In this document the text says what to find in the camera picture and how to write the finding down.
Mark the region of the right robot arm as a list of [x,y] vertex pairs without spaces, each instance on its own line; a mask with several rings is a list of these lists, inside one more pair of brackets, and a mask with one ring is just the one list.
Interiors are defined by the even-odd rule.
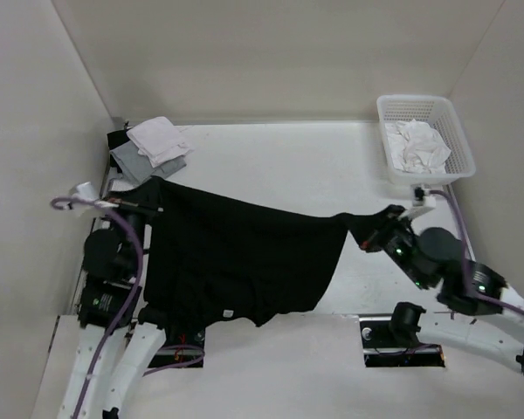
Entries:
[[440,311],[402,301],[387,319],[365,318],[371,354],[403,356],[448,346],[495,361],[524,377],[524,298],[496,271],[465,254],[465,242],[439,227],[417,234],[415,217],[430,210],[390,205],[359,218],[351,232],[360,249],[382,252],[420,290],[436,291]]

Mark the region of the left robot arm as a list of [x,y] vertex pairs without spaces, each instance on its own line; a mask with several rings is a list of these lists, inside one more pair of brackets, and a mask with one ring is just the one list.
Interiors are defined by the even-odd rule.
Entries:
[[161,210],[117,198],[56,198],[55,209],[89,206],[107,226],[84,243],[86,280],[79,300],[79,343],[60,418],[121,418],[140,379],[162,347],[178,338],[167,318],[132,318],[141,294],[145,227]]

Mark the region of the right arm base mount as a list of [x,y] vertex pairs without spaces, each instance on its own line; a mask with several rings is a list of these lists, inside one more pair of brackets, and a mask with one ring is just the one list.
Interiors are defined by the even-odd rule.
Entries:
[[363,362],[366,367],[445,367],[440,345],[400,345],[389,329],[389,316],[359,318]]

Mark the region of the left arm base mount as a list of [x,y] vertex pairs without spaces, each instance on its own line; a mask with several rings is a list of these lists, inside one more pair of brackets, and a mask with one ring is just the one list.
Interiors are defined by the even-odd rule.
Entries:
[[204,329],[189,329],[183,326],[171,326],[166,331],[166,340],[162,347],[157,351],[149,369],[180,366],[202,367],[201,360],[205,346]]

